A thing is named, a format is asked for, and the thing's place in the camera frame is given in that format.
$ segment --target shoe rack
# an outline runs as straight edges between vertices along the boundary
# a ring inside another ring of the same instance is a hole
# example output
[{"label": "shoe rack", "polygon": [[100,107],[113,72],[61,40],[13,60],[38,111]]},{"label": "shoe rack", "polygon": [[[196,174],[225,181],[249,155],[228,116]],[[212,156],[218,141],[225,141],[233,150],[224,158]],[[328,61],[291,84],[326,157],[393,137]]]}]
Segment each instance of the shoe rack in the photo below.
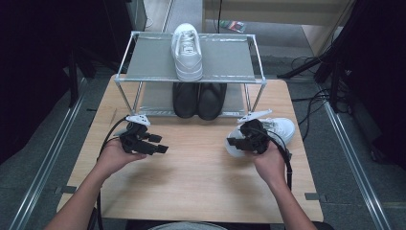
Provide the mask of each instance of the shoe rack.
[{"label": "shoe rack", "polygon": [[[170,33],[132,32],[115,82],[131,115],[176,116],[171,90],[177,78],[171,54]],[[266,85],[254,34],[199,34],[203,77],[200,82],[228,83],[226,99],[219,117],[242,117],[255,111]],[[259,64],[255,74],[253,61]],[[129,97],[123,84],[137,81],[137,92]],[[251,104],[248,87],[261,88]]]}]

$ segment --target white shoe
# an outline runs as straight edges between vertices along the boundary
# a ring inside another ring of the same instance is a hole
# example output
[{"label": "white shoe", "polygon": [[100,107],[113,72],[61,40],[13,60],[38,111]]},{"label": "white shoe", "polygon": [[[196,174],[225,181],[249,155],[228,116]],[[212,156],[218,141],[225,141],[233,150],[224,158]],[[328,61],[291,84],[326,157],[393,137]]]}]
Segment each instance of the white shoe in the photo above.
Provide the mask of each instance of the white shoe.
[{"label": "white shoe", "polygon": [[[293,134],[295,133],[295,125],[292,121],[287,118],[266,118],[259,119],[262,122],[263,128],[266,129],[268,135],[272,137],[278,144],[283,148],[292,140]],[[243,139],[244,135],[239,131],[241,125],[237,126],[227,138],[237,138]],[[234,157],[244,156],[243,150],[237,149],[235,146],[230,146],[227,138],[225,140],[226,150]]]},{"label": "white shoe", "polygon": [[176,74],[181,81],[198,81],[202,78],[202,53],[199,35],[193,25],[179,25],[172,36],[172,55]]}]

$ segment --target hand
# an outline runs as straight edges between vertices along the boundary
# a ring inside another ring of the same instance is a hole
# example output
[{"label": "hand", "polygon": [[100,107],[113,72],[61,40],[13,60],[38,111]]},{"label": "hand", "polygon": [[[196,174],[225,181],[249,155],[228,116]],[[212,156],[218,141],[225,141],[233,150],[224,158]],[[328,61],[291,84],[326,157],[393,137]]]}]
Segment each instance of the hand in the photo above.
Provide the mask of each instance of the hand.
[{"label": "hand", "polygon": [[255,164],[259,176],[270,186],[286,184],[284,177],[284,161],[278,147],[268,143],[268,149],[263,154],[247,152]]},{"label": "hand", "polygon": [[122,169],[126,164],[146,157],[146,154],[126,153],[123,150],[121,141],[119,139],[113,139],[105,145],[94,167],[94,171],[98,172],[103,179],[106,179],[111,174]]}]

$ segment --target person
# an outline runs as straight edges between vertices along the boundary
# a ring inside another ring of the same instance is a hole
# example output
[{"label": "person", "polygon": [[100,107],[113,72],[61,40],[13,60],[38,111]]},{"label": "person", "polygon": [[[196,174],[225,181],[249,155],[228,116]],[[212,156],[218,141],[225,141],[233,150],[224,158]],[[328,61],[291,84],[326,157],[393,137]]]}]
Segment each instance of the person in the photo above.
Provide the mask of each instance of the person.
[{"label": "person", "polygon": [[[286,185],[284,161],[277,146],[269,142],[268,149],[263,154],[246,154],[253,160],[259,176],[275,196],[285,228],[316,229]],[[146,157],[141,153],[124,152],[118,139],[109,141],[95,167],[45,229],[86,229],[103,182],[126,164]]]}]

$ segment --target black shoe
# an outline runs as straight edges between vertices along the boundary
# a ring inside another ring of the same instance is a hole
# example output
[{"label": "black shoe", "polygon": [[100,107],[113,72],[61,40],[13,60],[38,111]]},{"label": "black shoe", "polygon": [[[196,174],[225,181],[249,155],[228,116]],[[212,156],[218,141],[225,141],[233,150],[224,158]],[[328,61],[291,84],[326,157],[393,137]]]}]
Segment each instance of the black shoe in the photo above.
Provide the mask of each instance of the black shoe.
[{"label": "black shoe", "polygon": [[201,83],[197,115],[206,121],[214,120],[221,113],[226,91],[226,83]]},{"label": "black shoe", "polygon": [[198,94],[198,83],[174,83],[172,103],[175,114],[181,118],[190,118],[196,114]]}]

